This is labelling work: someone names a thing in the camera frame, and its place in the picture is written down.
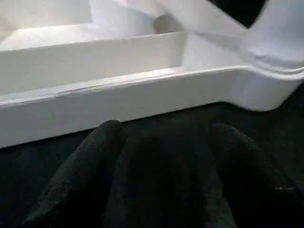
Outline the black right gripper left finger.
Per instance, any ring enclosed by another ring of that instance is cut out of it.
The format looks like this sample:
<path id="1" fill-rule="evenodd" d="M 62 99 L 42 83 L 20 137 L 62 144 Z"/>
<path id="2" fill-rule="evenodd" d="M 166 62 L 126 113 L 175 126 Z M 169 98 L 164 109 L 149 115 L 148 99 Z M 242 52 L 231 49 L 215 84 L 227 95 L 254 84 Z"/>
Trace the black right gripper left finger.
<path id="1" fill-rule="evenodd" d="M 57 169 L 21 227 L 100 226 L 124 144 L 125 130 L 117 120 L 93 130 Z"/>

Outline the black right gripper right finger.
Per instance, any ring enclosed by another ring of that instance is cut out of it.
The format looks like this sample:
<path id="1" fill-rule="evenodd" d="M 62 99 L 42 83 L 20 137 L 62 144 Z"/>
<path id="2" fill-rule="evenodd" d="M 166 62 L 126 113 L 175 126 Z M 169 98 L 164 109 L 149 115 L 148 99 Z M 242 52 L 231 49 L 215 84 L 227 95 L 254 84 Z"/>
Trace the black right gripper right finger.
<path id="1" fill-rule="evenodd" d="M 304 193 L 255 140 L 231 125 L 207 133 L 223 196 L 239 228 L 302 228 Z"/>

